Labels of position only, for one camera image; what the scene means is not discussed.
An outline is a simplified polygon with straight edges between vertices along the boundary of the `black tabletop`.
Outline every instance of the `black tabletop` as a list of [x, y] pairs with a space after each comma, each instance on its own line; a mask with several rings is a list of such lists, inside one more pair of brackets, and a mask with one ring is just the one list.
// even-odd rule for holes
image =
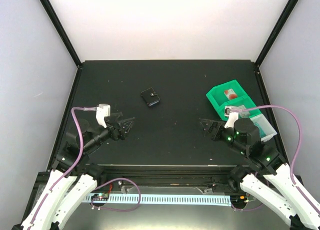
[[[126, 140], [107, 141], [90, 156], [91, 161], [102, 165], [244, 164], [224, 143], [205, 138], [199, 124], [199, 118], [219, 119], [206, 93], [234, 79], [257, 106], [263, 104], [249, 60], [86, 61], [72, 106], [107, 103], [112, 113], [121, 111], [124, 118], [136, 118]], [[150, 87], [161, 99], [153, 108], [141, 97]], [[98, 125], [92, 112], [78, 111], [77, 116]], [[71, 124], [69, 115], [67, 127]]]

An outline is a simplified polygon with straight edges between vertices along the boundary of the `cable tray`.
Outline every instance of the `cable tray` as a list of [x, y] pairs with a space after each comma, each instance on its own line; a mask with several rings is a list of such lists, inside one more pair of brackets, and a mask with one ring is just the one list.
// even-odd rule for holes
[[[89, 194], [83, 203], [91, 203], [95, 194]], [[108, 200], [94, 201], [94, 203], [109, 204], [136, 204], [138, 194], [110, 194]], [[216, 205], [230, 207], [230, 196], [216, 195], [162, 195], [162, 194], [141, 194], [141, 204], [164, 204], [164, 205]]]

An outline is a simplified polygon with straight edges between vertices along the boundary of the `green plastic container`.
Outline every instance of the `green plastic container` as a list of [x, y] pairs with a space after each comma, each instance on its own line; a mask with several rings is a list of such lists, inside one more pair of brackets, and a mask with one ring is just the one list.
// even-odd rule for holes
[[[228, 100], [225, 95], [225, 91], [229, 89], [232, 89], [236, 93], [237, 98]], [[228, 120], [228, 118], [225, 117], [225, 106], [244, 106], [246, 109], [256, 107], [255, 103], [251, 100], [251, 98], [247, 95], [247, 93], [244, 91], [244, 89], [242, 89], [242, 87], [236, 80], [232, 80], [230, 82], [213, 87], [206, 94], [206, 97], [208, 98], [220, 118], [225, 121]], [[256, 115], [261, 114], [261, 111], [254, 110], [245, 112], [244, 114], [247, 114], [246, 117], [252, 118]]]

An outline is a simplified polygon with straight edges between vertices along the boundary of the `black wallet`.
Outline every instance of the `black wallet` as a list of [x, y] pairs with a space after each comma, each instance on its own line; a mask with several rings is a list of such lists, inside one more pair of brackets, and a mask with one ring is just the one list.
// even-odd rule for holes
[[141, 92], [141, 96], [148, 107], [151, 107], [160, 102], [160, 98], [153, 88], [149, 88]]

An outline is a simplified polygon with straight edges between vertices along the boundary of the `purple cable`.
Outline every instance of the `purple cable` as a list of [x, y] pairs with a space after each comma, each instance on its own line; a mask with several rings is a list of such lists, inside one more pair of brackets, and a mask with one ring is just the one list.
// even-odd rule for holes
[[[55, 187], [55, 185], [57, 185], [57, 183], [63, 179], [68, 173], [70, 173], [74, 168], [75, 166], [78, 164], [78, 162], [80, 161], [81, 159], [81, 156], [82, 156], [82, 153], [84, 151], [84, 140], [83, 140], [83, 136], [82, 136], [82, 131], [81, 131], [81, 128], [80, 128], [80, 125], [79, 125], [79, 122], [77, 120], [77, 117], [76, 117], [76, 114], [75, 114], [75, 110], [83, 110], [83, 111], [96, 111], [97, 108], [96, 107], [93, 107], [93, 108], [80, 108], [80, 107], [74, 107], [71, 109], [71, 115], [73, 117], [73, 120], [74, 120], [74, 123], [76, 125], [76, 129], [78, 130], [78, 134], [79, 134], [79, 139], [80, 139], [80, 150], [79, 150], [79, 155], [77, 157], [77, 159], [75, 160], [75, 162], [72, 164], [72, 166], [63, 174], [61, 175], [60, 178], [58, 178], [57, 181], [54, 182], [54, 184], [52, 184], [52, 186], [49, 188], [50, 191], [52, 191], [52, 189]], [[47, 199], [49, 194], [46, 194], [44, 196], [44, 198], [41, 200], [40, 204], [38, 205], [35, 213], [34, 213], [34, 216], [33, 218], [31, 219], [31, 222], [30, 224], [33, 224], [36, 220], [36, 217], [40, 211], [40, 208], [42, 207], [42, 205], [44, 204], [45, 200]]]
[[139, 187], [136, 185], [136, 183], [135, 183], [135, 182], [133, 182], [133, 181], [131, 181], [130, 179], [126, 179], [126, 178], [117, 178], [117, 179], [112, 179], [112, 180], [110, 180], [109, 182], [106, 182], [106, 183], [104, 183], [104, 184], [102, 184], [102, 185], [100, 185], [100, 186], [96, 187], [96, 189], [95, 189], [95, 190], [98, 190], [98, 189], [100, 189], [100, 188], [102, 188], [102, 187], [104, 187], [104, 186], [106, 186], [106, 185], [108, 185], [108, 184], [110, 184], [110, 183], [113, 183], [113, 182], [115, 182], [115, 181], [119, 181], [119, 180], [127, 181], [127, 182], [129, 182], [129, 183], [133, 184], [133, 185], [136, 187], [136, 189], [138, 190], [139, 199], [138, 199], [137, 204], [136, 204], [133, 208], [131, 208], [131, 209], [125, 209], [125, 210], [122, 210], [122, 209], [113, 209], [113, 208], [96, 207], [96, 206], [94, 206], [94, 204], [93, 204], [94, 200], [96, 200], [96, 199], [92, 199], [92, 201], [91, 201], [91, 206], [92, 206], [93, 208], [106, 209], [106, 210], [111, 210], [111, 211], [115, 211], [115, 212], [122, 212], [122, 213], [131, 212], [131, 211], [133, 211], [133, 210], [136, 210], [136, 209], [140, 206], [140, 202], [141, 202], [141, 192], [140, 192]]
[[[288, 112], [296, 121], [296, 124], [298, 126], [298, 132], [299, 132], [299, 139], [298, 139], [298, 145], [296, 147], [296, 151], [294, 153], [293, 159], [292, 159], [292, 164], [291, 164], [291, 168], [290, 168], [290, 178], [291, 181], [293, 182], [293, 184], [296, 184], [296, 180], [294, 177], [294, 166], [297, 160], [297, 156], [299, 154], [300, 151], [300, 147], [301, 147], [301, 142], [302, 142], [302, 127], [300, 124], [299, 119], [297, 118], [297, 116], [295, 114], [293, 114], [290, 110], [278, 106], [278, 105], [262, 105], [262, 106], [258, 106], [258, 107], [254, 107], [254, 108], [249, 108], [249, 109], [236, 109], [236, 110], [230, 110], [230, 112], [247, 112], [247, 111], [253, 111], [256, 109], [265, 109], [265, 108], [277, 108], [277, 109], [282, 109], [285, 110], [286, 112]], [[313, 209], [320, 215], [320, 210], [313, 204], [313, 202], [305, 195], [305, 193], [302, 191], [302, 189], [298, 186], [296, 186], [296, 189], [301, 193], [301, 195], [305, 198], [305, 200], [313, 207]]]

